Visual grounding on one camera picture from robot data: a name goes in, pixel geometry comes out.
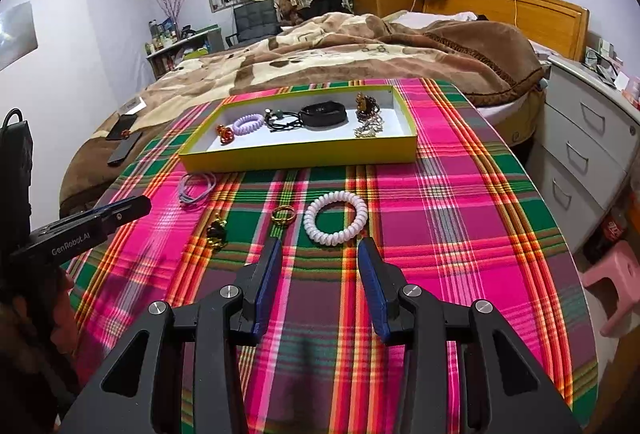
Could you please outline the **black wristband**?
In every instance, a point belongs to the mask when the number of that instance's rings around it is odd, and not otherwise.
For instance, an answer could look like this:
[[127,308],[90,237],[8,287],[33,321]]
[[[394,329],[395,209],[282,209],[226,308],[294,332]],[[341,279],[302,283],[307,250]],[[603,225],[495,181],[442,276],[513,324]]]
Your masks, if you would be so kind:
[[335,101],[305,106],[298,116],[304,127],[314,129],[332,128],[348,120],[345,106]]

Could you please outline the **black smartphone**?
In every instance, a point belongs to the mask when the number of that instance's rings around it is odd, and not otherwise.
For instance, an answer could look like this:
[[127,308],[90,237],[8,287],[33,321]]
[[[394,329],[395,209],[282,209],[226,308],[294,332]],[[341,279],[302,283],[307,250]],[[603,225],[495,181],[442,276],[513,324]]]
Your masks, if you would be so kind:
[[110,158],[107,160],[107,165],[109,167],[118,167],[121,165],[127,156],[131,153],[131,150],[137,145],[140,137],[142,136],[141,131],[136,131],[134,133],[130,133],[126,139],[122,139],[119,145],[115,148]]

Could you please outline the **dark phone with red charm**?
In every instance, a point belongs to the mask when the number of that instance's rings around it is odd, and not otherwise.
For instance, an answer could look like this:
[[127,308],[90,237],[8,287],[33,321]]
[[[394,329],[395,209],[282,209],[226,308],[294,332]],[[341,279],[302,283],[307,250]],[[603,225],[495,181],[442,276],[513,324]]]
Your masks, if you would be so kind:
[[120,115],[110,131],[106,135],[107,141],[120,141],[127,139],[130,129],[136,122],[137,115]]

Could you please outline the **pink plaid tablecloth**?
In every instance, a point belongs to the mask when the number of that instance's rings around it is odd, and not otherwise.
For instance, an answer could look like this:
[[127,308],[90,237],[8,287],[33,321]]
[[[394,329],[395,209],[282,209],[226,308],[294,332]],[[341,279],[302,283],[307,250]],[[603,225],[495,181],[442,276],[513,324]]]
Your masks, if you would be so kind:
[[[357,248],[322,248],[300,223],[275,227],[281,205],[303,212],[346,189],[369,206],[367,231],[410,283],[447,302],[497,306],[548,372],[578,422],[597,400],[598,362],[588,305],[570,249],[548,207],[497,132],[450,83],[397,84],[418,129],[411,165],[226,173],[181,206],[178,151],[213,111],[185,111],[107,188],[104,201],[142,194],[151,213],[70,264],[87,381],[119,337],[156,300],[180,306],[229,284],[277,236],[283,265],[265,338],[240,352],[254,433],[388,433],[397,411],[402,350],[375,336]],[[219,214],[227,243],[206,228]]]

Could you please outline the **white paper card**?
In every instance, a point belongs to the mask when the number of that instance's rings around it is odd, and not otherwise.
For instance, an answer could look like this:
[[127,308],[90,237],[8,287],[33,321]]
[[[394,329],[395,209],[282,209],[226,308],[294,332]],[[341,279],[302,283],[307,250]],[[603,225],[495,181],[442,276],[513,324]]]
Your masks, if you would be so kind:
[[135,115],[142,109],[145,109],[145,107],[145,100],[141,96],[135,96],[134,98],[130,98],[130,100],[124,105],[120,106],[117,113],[119,116]]

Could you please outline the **yellow shallow box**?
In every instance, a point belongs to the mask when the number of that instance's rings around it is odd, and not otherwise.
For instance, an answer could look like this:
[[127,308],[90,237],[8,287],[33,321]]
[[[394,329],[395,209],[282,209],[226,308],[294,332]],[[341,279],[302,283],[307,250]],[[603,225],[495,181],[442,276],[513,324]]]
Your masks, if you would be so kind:
[[[382,129],[359,137],[361,123],[356,116],[356,97],[374,98],[380,107]],[[304,106],[337,102],[345,106],[347,121],[325,129],[297,128],[270,131],[266,125],[235,135],[224,145],[217,133],[220,125],[231,127],[235,120],[265,113],[287,113]],[[338,86],[336,88],[256,93],[251,98],[222,102],[191,133],[179,150],[184,170],[195,172],[240,172],[252,170],[331,167],[331,165],[386,165],[411,163],[418,154],[418,131],[408,103],[391,84]]]

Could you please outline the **white desk shelf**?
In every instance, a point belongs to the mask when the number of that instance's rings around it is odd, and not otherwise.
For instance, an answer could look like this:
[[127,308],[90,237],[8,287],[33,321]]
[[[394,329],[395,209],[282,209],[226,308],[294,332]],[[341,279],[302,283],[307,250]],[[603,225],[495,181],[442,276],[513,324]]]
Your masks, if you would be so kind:
[[151,53],[148,60],[156,80],[167,72],[172,72],[185,60],[210,55],[224,50],[224,39],[221,29],[214,25],[203,31],[172,43],[166,48]]

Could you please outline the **pink plastic stool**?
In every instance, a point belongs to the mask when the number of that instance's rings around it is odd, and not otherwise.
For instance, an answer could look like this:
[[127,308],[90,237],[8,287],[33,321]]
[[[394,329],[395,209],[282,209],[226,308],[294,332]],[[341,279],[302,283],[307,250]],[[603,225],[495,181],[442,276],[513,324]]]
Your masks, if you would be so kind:
[[639,304],[639,261],[626,240],[616,243],[607,254],[580,276],[585,288],[610,280],[615,288],[615,311],[600,327],[601,336],[612,336],[623,319]]

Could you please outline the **brown patterned blanket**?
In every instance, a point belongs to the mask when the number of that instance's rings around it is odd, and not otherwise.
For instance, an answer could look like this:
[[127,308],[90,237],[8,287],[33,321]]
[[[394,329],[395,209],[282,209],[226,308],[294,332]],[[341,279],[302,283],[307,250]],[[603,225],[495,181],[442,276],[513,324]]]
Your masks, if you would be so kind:
[[375,15],[330,13],[246,48],[207,55],[139,92],[136,154],[186,109],[230,95],[367,79],[431,78],[476,107],[508,104],[544,78],[518,28],[490,20],[438,20],[420,29]]

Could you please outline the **black office chair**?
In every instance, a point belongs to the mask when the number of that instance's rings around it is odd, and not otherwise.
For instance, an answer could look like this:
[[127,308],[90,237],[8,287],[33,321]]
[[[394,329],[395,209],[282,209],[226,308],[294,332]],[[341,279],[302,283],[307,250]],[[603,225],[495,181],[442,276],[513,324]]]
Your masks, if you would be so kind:
[[226,37],[229,49],[249,46],[262,39],[280,34],[277,11],[272,0],[252,1],[233,10],[235,32]]

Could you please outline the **white drawer nightstand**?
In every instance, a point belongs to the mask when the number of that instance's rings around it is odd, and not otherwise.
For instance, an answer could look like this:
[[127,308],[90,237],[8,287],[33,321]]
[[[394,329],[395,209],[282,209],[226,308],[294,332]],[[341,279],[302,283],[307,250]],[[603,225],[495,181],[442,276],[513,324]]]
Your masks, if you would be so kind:
[[526,171],[578,251],[611,210],[639,151],[639,110],[588,68],[549,58]]

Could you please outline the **brown teddy bear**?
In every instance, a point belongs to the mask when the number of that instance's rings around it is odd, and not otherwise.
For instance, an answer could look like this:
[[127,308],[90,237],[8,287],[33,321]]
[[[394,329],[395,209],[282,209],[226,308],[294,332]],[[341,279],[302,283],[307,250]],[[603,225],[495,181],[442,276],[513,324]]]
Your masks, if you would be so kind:
[[276,0],[278,17],[285,26],[295,26],[303,23],[304,19],[300,16],[300,3],[298,0]]

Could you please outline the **wooden headboard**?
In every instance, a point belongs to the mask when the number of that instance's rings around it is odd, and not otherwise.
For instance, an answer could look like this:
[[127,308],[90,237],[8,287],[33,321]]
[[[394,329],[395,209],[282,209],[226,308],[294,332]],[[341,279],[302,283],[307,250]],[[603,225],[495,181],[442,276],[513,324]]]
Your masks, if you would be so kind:
[[570,60],[581,62],[587,44],[589,11],[563,0],[421,0],[424,12],[473,12],[512,24],[524,35]]

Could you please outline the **silver wall poster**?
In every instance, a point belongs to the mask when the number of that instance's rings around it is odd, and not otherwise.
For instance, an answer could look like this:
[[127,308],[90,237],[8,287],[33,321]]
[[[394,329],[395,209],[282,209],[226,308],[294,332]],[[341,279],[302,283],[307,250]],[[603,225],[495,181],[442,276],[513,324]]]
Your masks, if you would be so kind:
[[24,2],[0,16],[0,69],[38,48],[32,4]]

